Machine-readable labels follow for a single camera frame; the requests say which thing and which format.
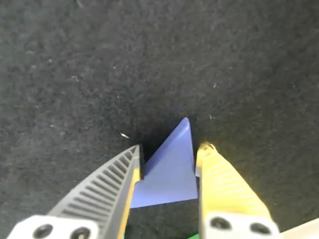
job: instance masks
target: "screw hole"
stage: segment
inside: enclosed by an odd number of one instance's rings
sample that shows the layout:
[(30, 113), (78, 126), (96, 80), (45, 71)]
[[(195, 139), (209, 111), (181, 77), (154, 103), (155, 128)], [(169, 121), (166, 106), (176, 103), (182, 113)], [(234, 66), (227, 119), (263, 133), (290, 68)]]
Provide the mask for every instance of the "screw hole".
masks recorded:
[(45, 238), (48, 235), (50, 235), (50, 233), (53, 230), (53, 226), (50, 224), (44, 224), (42, 226), (39, 226), (33, 233), (33, 237), (36, 239), (41, 239), (41, 238)]
[(262, 225), (260, 223), (253, 223), (250, 225), (250, 230), (255, 233), (263, 234), (263, 235), (269, 235), (271, 234), (268, 227), (265, 225)]
[(218, 228), (218, 229), (222, 229), (222, 230), (230, 230), (231, 229), (231, 225), (230, 223), (220, 217), (217, 218), (213, 218), (212, 220), (210, 220), (210, 225), (213, 228)]
[(87, 228), (78, 228), (76, 229), (72, 235), (71, 239), (88, 239), (90, 236), (90, 230)]

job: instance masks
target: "blue triangular block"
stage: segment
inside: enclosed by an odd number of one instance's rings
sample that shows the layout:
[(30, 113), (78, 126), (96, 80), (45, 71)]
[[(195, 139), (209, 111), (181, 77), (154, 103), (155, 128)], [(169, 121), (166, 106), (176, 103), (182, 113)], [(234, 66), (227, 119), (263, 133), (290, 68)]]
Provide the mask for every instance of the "blue triangular block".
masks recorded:
[(145, 165), (131, 208), (197, 198), (190, 124), (184, 118)]

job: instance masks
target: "white surface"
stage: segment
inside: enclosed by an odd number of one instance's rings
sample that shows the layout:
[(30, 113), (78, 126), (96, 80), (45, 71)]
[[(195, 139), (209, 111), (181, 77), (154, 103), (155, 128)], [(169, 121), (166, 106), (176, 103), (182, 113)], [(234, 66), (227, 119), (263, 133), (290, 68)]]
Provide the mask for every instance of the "white surface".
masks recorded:
[(284, 239), (319, 239), (319, 218), (282, 233)]

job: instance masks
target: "dark gray carpet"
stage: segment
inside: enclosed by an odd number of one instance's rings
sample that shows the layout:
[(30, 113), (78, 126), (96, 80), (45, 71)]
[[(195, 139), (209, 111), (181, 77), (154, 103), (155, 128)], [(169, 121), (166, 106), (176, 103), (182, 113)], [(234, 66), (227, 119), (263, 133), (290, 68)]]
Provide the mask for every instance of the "dark gray carpet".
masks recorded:
[[(318, 52), (317, 0), (2, 0), (0, 237), (184, 116), (282, 231), (319, 217)], [(186, 238), (197, 214), (133, 210), (130, 238)]]

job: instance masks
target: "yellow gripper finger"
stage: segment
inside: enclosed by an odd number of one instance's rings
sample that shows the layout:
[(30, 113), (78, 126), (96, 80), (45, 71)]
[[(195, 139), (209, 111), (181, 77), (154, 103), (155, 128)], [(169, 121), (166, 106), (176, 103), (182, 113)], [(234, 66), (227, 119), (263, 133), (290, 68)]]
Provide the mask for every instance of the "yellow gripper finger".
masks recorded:
[(220, 155), (214, 145), (203, 143), (197, 152), (196, 175), (200, 177), (200, 223), (212, 212), (265, 217), (271, 220), (265, 204)]

